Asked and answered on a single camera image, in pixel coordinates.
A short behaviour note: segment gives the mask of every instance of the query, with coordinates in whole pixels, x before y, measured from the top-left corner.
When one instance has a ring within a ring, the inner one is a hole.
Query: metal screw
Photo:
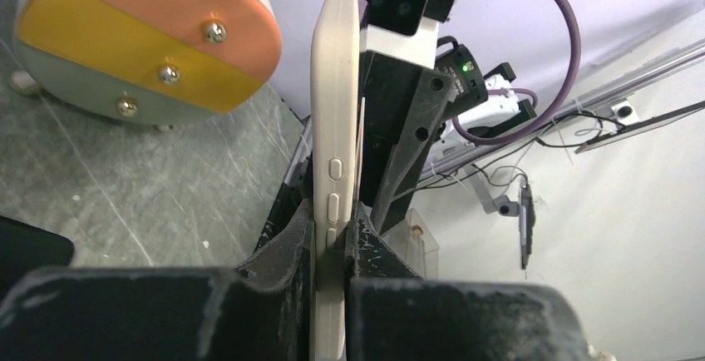
[[[208,22],[205,25],[205,37],[211,43],[223,43],[228,37],[228,31],[222,22]]]
[[[412,227],[412,233],[414,236],[422,236],[423,235],[423,228],[419,225],[414,225]]]
[[[159,78],[166,85],[178,84],[181,81],[181,71],[174,66],[164,66],[159,71]]]
[[[117,112],[124,117],[134,117],[137,115],[137,101],[123,97],[117,101]]]

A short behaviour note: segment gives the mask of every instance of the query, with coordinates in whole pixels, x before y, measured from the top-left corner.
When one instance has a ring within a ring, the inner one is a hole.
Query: yellow panel
[[[100,0],[32,0],[17,35],[44,52],[220,113],[264,84]],[[178,84],[160,80],[164,65],[181,70]]]

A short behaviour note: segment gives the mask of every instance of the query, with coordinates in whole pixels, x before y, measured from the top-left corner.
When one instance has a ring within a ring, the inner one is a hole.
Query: gray floor
[[[70,238],[74,265],[235,265],[253,250],[301,125],[265,87],[169,133],[7,86],[0,0],[0,215]]]

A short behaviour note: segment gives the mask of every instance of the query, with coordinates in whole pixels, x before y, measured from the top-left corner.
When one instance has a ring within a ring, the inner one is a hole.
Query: metal rail
[[[705,61],[705,39],[681,48],[678,52],[674,52],[673,55],[668,55],[647,63],[643,67],[629,74],[625,74],[623,77],[595,88],[582,96],[578,96],[576,100],[581,108],[595,110],[601,106],[623,99],[635,91],[644,89],[655,82],[659,82],[666,77],[670,77],[677,72],[695,66],[703,61]],[[560,108],[555,114],[555,117],[565,116],[577,110],[577,106],[571,102],[571,104]],[[434,171],[436,174],[449,174],[461,166],[472,163],[509,146],[511,146],[511,144],[476,146],[470,148],[464,147],[442,158],[437,163],[434,163]],[[433,171],[427,168],[421,174],[419,185],[425,184],[426,181],[430,181],[435,177],[436,175]]]
[[[293,174],[296,172],[296,167],[298,167],[298,164],[306,160],[306,158],[310,155],[312,141],[313,132],[311,130],[311,118],[308,117],[303,123],[303,131],[301,132],[296,148],[293,151],[293,156],[288,164],[286,174],[284,174],[283,182],[285,184],[291,184]]]

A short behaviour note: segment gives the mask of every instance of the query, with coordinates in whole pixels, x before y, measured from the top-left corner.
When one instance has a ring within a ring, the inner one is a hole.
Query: screw head
[[[228,31],[222,22],[208,22],[205,24],[204,34],[208,42],[223,43],[228,37]]]
[[[159,71],[159,78],[166,85],[178,84],[181,81],[181,71],[174,66],[164,66]]]
[[[123,97],[118,99],[116,104],[117,112],[123,117],[134,117],[137,115],[137,101]]]

